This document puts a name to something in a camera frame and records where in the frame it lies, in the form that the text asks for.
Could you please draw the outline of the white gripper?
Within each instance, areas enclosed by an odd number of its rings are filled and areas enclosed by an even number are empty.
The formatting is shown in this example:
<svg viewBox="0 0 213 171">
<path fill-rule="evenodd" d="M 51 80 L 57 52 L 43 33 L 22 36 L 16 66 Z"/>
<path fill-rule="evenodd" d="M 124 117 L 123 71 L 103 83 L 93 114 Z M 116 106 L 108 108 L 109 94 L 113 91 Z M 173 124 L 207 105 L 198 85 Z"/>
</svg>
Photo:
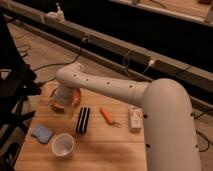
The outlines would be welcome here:
<svg viewBox="0 0 213 171">
<path fill-rule="evenodd" d="M 72 119 L 76 108 L 71 106 L 73 103 L 74 89 L 58 87 L 51 97 L 51 107 L 56 111 L 65 111 L 69 119 Z"/>
</svg>

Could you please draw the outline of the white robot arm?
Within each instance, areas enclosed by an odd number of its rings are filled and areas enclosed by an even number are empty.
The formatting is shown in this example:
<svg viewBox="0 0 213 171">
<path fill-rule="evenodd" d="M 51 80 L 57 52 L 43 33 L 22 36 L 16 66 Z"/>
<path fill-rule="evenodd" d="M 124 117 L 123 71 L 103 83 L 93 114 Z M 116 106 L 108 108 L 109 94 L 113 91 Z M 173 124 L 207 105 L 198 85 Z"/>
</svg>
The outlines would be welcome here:
<svg viewBox="0 0 213 171">
<path fill-rule="evenodd" d="M 80 63 L 56 73 L 53 99 L 68 105 L 74 90 L 84 88 L 140 108 L 143 112 L 147 171 L 202 171 L 187 91 L 168 78 L 137 82 L 88 75 Z"/>
</svg>

